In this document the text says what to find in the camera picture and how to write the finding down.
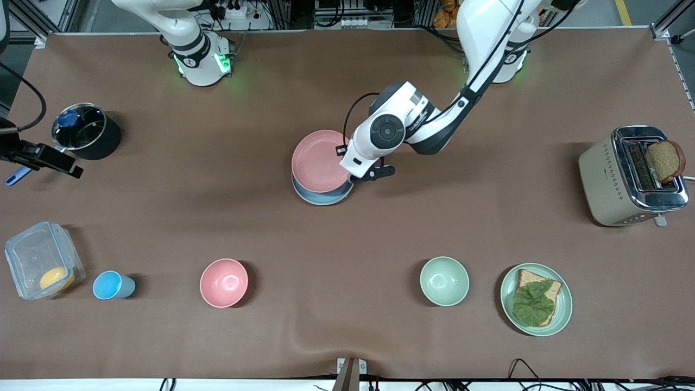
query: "sandwich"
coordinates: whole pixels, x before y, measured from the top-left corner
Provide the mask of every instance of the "sandwich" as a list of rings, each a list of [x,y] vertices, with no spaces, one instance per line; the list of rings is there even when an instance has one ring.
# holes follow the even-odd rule
[[[526,326],[547,326],[555,314],[560,288],[562,283],[559,281],[521,269],[512,313]]]

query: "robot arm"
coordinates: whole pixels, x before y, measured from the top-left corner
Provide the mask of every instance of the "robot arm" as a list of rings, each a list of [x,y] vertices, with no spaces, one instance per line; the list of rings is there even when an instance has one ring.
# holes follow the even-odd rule
[[[143,18],[166,39],[181,75],[195,86],[210,86],[231,73],[234,48],[212,31],[203,32],[187,9],[203,0],[112,0]]]
[[[385,171],[379,166],[380,170],[374,164],[402,143],[410,144],[419,154],[441,151],[500,71],[504,67],[514,69],[522,61],[521,56],[512,56],[512,49],[533,36],[538,27],[536,7],[542,1],[549,2],[464,1],[457,16],[457,33],[468,74],[473,76],[443,112],[408,81],[386,87],[371,104],[369,117],[353,133],[341,160],[353,182],[392,174],[393,169]],[[579,0],[553,0],[552,6],[568,10],[577,3]]]
[[[10,40],[10,21],[7,0],[0,0],[0,54],[5,51]],[[19,77],[9,68],[6,68],[12,75]],[[43,117],[44,111],[39,118],[27,125],[30,127]],[[66,173],[72,177],[80,178],[82,168],[75,164],[75,159],[49,147],[45,144],[32,144],[19,138],[22,128],[17,128],[15,124],[0,118],[0,160],[20,163],[31,170],[48,167],[61,173]]]

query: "green plate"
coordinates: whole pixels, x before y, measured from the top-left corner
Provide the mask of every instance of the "green plate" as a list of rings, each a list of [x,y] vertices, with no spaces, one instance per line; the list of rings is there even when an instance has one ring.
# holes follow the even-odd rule
[[[518,285],[519,271],[521,269],[526,269],[532,271],[539,276],[546,278],[552,278],[553,280],[562,282],[562,288],[560,288],[560,293],[557,295],[557,307],[555,308],[555,314],[550,320],[550,324],[545,327],[530,327],[522,324],[512,313],[512,303],[514,302],[514,292]],[[502,309],[507,314],[510,321],[521,331],[527,334],[535,335],[536,337],[549,337],[553,334],[557,334],[562,330],[569,319],[572,317],[572,294],[569,291],[567,282],[560,277],[551,268],[541,265],[541,264],[520,264],[512,268],[509,273],[502,280],[502,288],[500,289],[500,300],[502,301]]]

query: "black pot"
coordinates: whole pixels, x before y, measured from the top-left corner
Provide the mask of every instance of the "black pot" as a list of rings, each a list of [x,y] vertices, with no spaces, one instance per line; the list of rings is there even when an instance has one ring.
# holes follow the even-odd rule
[[[112,154],[121,142],[121,128],[96,104],[73,104],[56,118],[53,141],[78,157],[99,160]]]

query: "table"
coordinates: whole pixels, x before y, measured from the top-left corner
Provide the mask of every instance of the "table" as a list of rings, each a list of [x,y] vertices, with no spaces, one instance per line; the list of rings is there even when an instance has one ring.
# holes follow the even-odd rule
[[[61,224],[88,277],[60,298],[24,301],[0,268],[0,377],[315,376],[341,356],[389,378],[506,377],[517,357],[545,378],[695,367],[695,209],[669,215],[666,229],[601,228],[578,172],[579,155],[622,125],[655,125],[695,150],[667,44],[646,29],[548,34],[442,153],[402,147],[387,160],[394,177],[332,207],[295,195],[294,146],[339,130],[358,96],[394,81],[444,107],[464,81],[460,57],[417,31],[254,34],[232,78],[196,88],[167,51],[154,36],[51,36],[32,55],[25,76],[48,115],[23,137],[47,142],[61,109],[94,102],[124,139],[111,157],[82,161],[79,180],[41,170],[2,190],[0,239]],[[37,112],[23,87],[10,119]],[[437,255],[471,277],[453,308],[419,291],[419,269]],[[237,308],[211,308],[198,292],[221,257],[250,270]],[[523,335],[502,313],[501,279],[523,262],[547,264],[571,288],[573,317],[556,336]],[[109,269],[136,275],[135,298],[92,296]]]

